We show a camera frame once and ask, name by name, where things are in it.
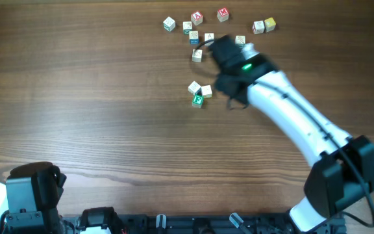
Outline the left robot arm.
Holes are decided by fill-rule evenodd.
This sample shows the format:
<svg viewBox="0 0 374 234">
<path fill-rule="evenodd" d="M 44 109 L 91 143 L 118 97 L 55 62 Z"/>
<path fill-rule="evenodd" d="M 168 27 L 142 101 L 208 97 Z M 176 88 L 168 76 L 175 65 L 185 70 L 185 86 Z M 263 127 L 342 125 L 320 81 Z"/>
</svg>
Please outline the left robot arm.
<svg viewBox="0 0 374 234">
<path fill-rule="evenodd" d="M 0 182 L 0 233 L 61 234 L 74 225 L 58 213 L 66 175 L 50 162 L 33 162 L 10 171 Z"/>
</svg>

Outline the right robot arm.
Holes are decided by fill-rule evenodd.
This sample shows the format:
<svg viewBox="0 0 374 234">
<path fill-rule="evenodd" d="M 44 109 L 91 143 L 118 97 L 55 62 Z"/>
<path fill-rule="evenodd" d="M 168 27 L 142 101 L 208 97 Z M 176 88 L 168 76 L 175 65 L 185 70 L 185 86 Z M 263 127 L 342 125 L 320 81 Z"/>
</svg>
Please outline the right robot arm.
<svg viewBox="0 0 374 234">
<path fill-rule="evenodd" d="M 271 119 L 300 150 L 310 167 L 304 198 L 288 212 L 294 227 L 309 233 L 337 215 L 374 228 L 374 145 L 322 115 L 252 43 L 226 35 L 209 39 L 219 68 L 216 90 Z"/>
</svg>

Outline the green F block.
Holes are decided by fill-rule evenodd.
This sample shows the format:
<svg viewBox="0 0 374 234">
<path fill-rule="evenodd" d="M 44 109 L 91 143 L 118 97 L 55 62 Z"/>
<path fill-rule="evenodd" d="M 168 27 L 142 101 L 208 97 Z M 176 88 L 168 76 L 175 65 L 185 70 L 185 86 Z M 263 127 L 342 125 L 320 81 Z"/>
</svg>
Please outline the green F block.
<svg viewBox="0 0 374 234">
<path fill-rule="evenodd" d="M 203 96 L 201 96 L 201 95 L 194 95 L 194 97 L 192 99 L 192 106 L 193 107 L 197 107 L 197 108 L 201 108 L 202 105 L 203 105 L 203 101 L 204 101 Z"/>
</svg>

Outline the blue edged white block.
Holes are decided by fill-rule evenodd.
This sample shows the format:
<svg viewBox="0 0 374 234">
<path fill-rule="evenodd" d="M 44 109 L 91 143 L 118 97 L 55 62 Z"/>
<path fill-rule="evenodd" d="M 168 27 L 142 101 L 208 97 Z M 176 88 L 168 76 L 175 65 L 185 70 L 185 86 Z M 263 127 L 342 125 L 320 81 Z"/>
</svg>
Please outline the blue edged white block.
<svg viewBox="0 0 374 234">
<path fill-rule="evenodd" d="M 196 95 L 199 91 L 201 90 L 201 85 L 195 81 L 193 81 L 189 86 L 188 86 L 188 91 L 189 93 Z"/>
</svg>

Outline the plain white block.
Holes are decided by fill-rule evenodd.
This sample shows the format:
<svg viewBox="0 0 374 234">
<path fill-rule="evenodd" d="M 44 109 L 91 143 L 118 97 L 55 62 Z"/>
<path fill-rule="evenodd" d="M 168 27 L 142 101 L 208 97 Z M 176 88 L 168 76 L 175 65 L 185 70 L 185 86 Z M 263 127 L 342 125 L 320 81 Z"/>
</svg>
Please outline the plain white block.
<svg viewBox="0 0 374 234">
<path fill-rule="evenodd" d="M 212 97 L 212 88 L 210 85 L 205 85 L 201 87 L 201 95 L 204 98 L 211 98 Z"/>
</svg>

